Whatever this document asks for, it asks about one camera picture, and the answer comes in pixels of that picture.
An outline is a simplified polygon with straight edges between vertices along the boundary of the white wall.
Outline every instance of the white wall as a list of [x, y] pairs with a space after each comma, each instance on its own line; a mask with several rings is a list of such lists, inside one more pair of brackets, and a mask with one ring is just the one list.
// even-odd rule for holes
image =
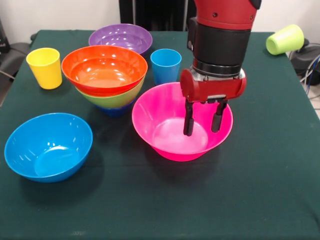
[[297, 24], [304, 36], [320, 43], [320, 0], [262, 0], [253, 31], [276, 32]]
[[[262, 0], [253, 31], [276, 32], [297, 24], [305, 37], [320, 43], [319, 10], [320, 0]], [[0, 0], [0, 18], [10, 43], [29, 42], [40, 29], [94, 30], [120, 23], [119, 1]]]
[[118, 0], [0, 0], [10, 44], [30, 42], [40, 29], [94, 30], [120, 23]]

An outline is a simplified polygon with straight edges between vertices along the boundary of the blue cup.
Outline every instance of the blue cup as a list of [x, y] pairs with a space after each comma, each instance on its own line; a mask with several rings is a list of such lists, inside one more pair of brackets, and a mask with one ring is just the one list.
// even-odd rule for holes
[[155, 85], [177, 81], [182, 59], [180, 53], [164, 48], [154, 51], [150, 58]]

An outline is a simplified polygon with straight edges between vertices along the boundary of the pink bowl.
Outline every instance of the pink bowl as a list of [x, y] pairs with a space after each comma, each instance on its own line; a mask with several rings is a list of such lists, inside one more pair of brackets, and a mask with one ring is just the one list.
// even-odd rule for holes
[[220, 131], [212, 132], [212, 119], [218, 104], [195, 103], [193, 133], [185, 136], [185, 102], [180, 83], [170, 82], [146, 91], [132, 109], [133, 126], [140, 137], [164, 158], [178, 162], [197, 159], [220, 145], [233, 126], [233, 114], [227, 106]]

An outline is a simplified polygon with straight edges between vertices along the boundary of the orange bowl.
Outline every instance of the orange bowl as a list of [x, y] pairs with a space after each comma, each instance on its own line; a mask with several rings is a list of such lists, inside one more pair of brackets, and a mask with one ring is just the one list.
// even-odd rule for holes
[[132, 89], [145, 77], [148, 64], [140, 54], [127, 48], [94, 45], [69, 53], [61, 69], [81, 92], [103, 97]]

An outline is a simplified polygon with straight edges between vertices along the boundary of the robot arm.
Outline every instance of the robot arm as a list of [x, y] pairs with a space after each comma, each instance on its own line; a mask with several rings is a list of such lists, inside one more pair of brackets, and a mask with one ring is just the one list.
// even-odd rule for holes
[[193, 131], [193, 103], [219, 102], [211, 127], [217, 132], [228, 100], [244, 92], [247, 78], [242, 63], [262, 0], [194, 1], [197, 17], [190, 19], [187, 40], [194, 58], [180, 76], [187, 136]]

